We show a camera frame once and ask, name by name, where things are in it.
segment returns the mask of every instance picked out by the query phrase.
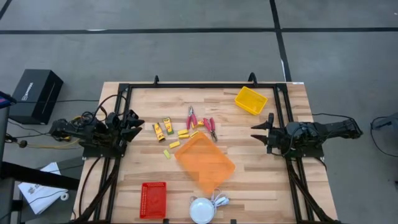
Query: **red-handled pliers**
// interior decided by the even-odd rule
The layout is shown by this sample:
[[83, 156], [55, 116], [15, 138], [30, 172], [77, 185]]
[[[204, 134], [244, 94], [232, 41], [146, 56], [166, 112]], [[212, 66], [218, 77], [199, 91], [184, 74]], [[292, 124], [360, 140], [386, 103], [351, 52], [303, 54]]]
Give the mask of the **red-handled pliers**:
[[188, 118], [187, 118], [187, 130], [190, 129], [191, 121], [193, 122], [194, 126], [198, 125], [198, 120], [197, 120], [197, 117], [195, 116], [195, 114], [193, 113], [193, 108], [192, 108], [192, 106], [189, 106]]
[[217, 135], [216, 135], [216, 124], [214, 123], [214, 119], [210, 118], [210, 124], [209, 121], [206, 118], [203, 118], [203, 124], [205, 124], [207, 130], [211, 134], [211, 138], [213, 138], [214, 142], [217, 142]]

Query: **black case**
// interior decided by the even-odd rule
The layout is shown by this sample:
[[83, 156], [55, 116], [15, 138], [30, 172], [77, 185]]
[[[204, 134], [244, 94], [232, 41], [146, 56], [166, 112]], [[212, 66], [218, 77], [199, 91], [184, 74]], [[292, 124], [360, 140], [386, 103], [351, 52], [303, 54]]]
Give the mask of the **black case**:
[[12, 95], [9, 118], [21, 124], [47, 124], [63, 81], [51, 70], [25, 69]]

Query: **wooden table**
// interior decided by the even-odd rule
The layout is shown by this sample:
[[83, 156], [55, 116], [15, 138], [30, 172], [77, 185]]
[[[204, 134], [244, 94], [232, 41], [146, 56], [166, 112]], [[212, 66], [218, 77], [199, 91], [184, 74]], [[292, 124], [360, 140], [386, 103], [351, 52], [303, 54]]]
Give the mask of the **wooden table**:
[[[118, 85], [117, 82], [106, 82], [100, 101], [116, 94]], [[313, 121], [304, 85], [288, 83], [287, 86], [294, 120]], [[145, 123], [140, 134], [128, 145], [126, 155], [122, 159], [112, 222], [162, 222], [162, 220], [139, 219], [141, 184], [156, 181], [167, 183], [166, 218], [170, 223], [192, 222], [189, 216], [189, 198], [193, 195], [200, 197], [203, 193], [179, 166], [174, 155], [171, 159], [166, 159], [163, 155], [163, 150], [168, 149], [169, 144], [178, 139], [176, 131], [186, 128], [188, 107], [192, 105], [198, 119], [214, 118], [219, 139], [216, 145], [236, 166], [231, 178], [219, 186], [228, 194], [230, 203], [218, 208], [212, 223], [229, 223], [231, 219], [237, 219], [238, 223], [295, 223], [284, 159], [266, 154], [263, 143], [250, 137], [250, 134], [266, 134], [265, 131], [253, 130], [250, 127], [263, 123], [271, 112], [275, 114], [274, 126], [278, 126], [272, 90], [256, 89], [256, 91], [269, 99], [259, 116], [253, 116], [234, 104], [239, 89], [134, 89], [130, 108], [140, 116], [140, 119], [145, 120]], [[113, 111], [115, 101], [113, 98], [104, 104], [106, 111]], [[284, 103], [282, 109], [286, 122]], [[158, 143], [152, 125], [159, 122], [164, 128], [162, 118], [166, 116], [171, 117], [176, 131], [171, 136], [166, 135], [165, 142]], [[205, 128], [200, 129], [211, 138]], [[188, 139], [181, 140], [181, 145], [186, 141]], [[178, 149], [179, 147], [170, 149], [169, 152], [174, 154]], [[91, 158], [85, 161], [81, 180], [85, 179], [94, 160]], [[101, 159], [97, 163], [89, 176], [83, 197], [83, 210], [98, 191], [103, 161], [104, 159]], [[303, 162], [311, 194], [326, 214], [337, 218], [325, 168], [312, 158], [306, 158]], [[80, 182], [77, 195], [80, 195], [82, 185], [83, 181]], [[306, 218], [303, 198], [299, 190], [298, 192], [303, 218]], [[106, 213], [107, 200], [108, 196], [105, 195], [102, 218]], [[74, 211], [76, 213], [78, 211], [78, 197]]]

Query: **orange tray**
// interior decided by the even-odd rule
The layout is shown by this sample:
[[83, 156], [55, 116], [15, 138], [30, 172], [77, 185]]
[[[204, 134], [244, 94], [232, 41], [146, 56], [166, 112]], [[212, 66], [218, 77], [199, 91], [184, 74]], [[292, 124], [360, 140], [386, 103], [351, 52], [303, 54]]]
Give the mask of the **orange tray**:
[[202, 132], [191, 138], [174, 155], [207, 195], [213, 193], [235, 170], [230, 159]]

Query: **floor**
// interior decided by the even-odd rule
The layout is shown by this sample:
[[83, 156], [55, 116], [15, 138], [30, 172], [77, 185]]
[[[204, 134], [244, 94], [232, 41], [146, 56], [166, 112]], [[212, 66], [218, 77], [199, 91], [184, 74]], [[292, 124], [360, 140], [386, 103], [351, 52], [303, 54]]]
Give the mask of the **floor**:
[[[345, 223], [398, 220], [398, 158], [379, 152], [369, 135], [377, 116], [398, 111], [398, 30], [354, 32], [332, 28], [398, 27], [395, 0], [275, 0], [283, 28], [331, 28], [283, 32], [282, 69], [274, 32], [200, 34], [9, 34], [4, 30], [98, 30], [184, 27], [274, 27], [267, 0], [0, 0], [0, 90], [14, 91], [24, 69], [52, 69], [65, 84], [59, 99], [98, 99], [105, 81], [304, 82], [314, 113], [354, 117], [364, 134], [324, 143], [325, 162], [339, 219]], [[51, 120], [92, 110], [95, 102], [58, 103]], [[319, 122], [338, 118], [316, 117]], [[47, 131], [48, 126], [26, 126]], [[33, 134], [9, 125], [12, 135]], [[398, 155], [390, 128], [374, 133], [379, 146]], [[53, 144], [46, 137], [30, 143]], [[29, 167], [80, 157], [6, 146], [4, 160]], [[66, 222], [70, 209], [56, 219]]]

